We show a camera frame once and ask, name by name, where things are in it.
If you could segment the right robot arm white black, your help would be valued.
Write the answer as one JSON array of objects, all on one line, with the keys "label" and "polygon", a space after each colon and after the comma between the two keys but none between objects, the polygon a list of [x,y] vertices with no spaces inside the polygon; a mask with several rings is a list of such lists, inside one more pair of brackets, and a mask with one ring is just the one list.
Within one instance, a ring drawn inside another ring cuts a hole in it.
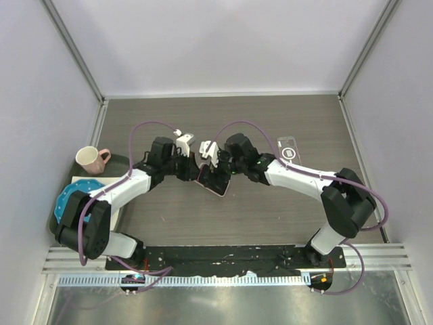
[{"label": "right robot arm white black", "polygon": [[197,182],[223,197],[232,175],[243,174],[250,181],[287,188],[321,202],[326,222],[305,246],[309,265],[321,267],[331,251],[348,238],[354,238],[377,207],[357,174],[350,169],[338,173],[318,171],[280,162],[276,155],[259,153],[248,137],[237,133],[223,148],[212,141],[202,142]]}]

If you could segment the clear phone case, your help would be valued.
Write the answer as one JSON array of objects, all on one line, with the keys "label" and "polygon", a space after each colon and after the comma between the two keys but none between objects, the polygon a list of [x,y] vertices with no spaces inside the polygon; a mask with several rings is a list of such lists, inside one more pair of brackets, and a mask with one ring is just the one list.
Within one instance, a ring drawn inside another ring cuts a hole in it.
[{"label": "clear phone case", "polygon": [[279,137],[277,139],[277,148],[281,159],[295,165],[302,164],[298,146],[294,137]]}]

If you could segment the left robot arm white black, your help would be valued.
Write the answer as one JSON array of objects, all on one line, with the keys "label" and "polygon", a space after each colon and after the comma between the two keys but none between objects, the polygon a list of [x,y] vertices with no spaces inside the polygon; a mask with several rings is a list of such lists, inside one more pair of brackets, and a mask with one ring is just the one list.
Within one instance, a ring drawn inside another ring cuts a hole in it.
[{"label": "left robot arm white black", "polygon": [[174,175],[181,181],[196,180],[199,168],[191,151],[194,142],[190,133],[175,140],[157,137],[143,160],[114,183],[97,190],[91,189],[89,179],[70,184],[59,197],[64,210],[52,231],[55,240],[73,251],[81,251],[88,259],[115,256],[128,269],[139,269],[145,260],[143,242],[111,230],[111,218],[167,176]]}]

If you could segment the black smartphone gold edge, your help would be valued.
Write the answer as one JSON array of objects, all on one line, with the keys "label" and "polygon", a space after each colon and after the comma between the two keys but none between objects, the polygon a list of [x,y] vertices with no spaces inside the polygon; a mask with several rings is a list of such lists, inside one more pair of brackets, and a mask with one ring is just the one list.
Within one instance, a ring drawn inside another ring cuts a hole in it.
[{"label": "black smartphone gold edge", "polygon": [[209,166],[207,164],[201,164],[199,167],[199,173],[196,182],[202,186],[207,182],[207,176],[209,172]]}]

